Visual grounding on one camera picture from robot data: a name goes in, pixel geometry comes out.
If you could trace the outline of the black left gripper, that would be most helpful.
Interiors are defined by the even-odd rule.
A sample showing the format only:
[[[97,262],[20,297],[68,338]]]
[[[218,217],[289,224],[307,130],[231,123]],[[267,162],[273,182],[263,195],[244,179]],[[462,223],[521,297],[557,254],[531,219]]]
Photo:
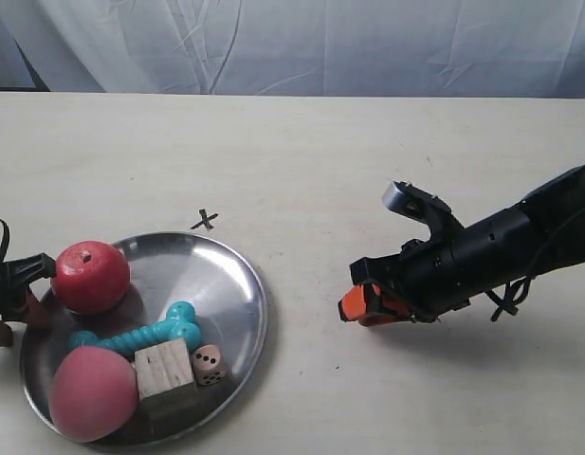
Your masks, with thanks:
[[[51,327],[50,312],[29,286],[56,274],[56,261],[45,253],[0,263],[0,347],[13,345],[9,322],[22,322],[37,329]]]

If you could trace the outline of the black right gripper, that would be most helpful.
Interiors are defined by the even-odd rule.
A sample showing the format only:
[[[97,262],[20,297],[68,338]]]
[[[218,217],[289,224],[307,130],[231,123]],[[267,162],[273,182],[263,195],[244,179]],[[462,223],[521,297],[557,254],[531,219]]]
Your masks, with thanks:
[[[412,240],[397,254],[352,263],[354,287],[338,302],[344,322],[431,323],[469,305],[471,297],[523,276],[543,244],[543,235],[518,209],[463,228],[442,199],[404,181],[392,182],[381,202],[427,226],[430,240]]]

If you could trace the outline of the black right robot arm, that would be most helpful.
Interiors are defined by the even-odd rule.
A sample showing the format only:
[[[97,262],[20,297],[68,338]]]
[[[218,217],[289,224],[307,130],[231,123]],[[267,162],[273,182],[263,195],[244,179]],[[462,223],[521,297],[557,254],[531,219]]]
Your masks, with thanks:
[[[345,322],[433,323],[480,294],[495,303],[496,321],[517,314],[536,277],[585,263],[585,164],[468,227],[439,197],[407,182],[394,181],[382,202],[430,236],[350,265],[353,287],[338,302]]]

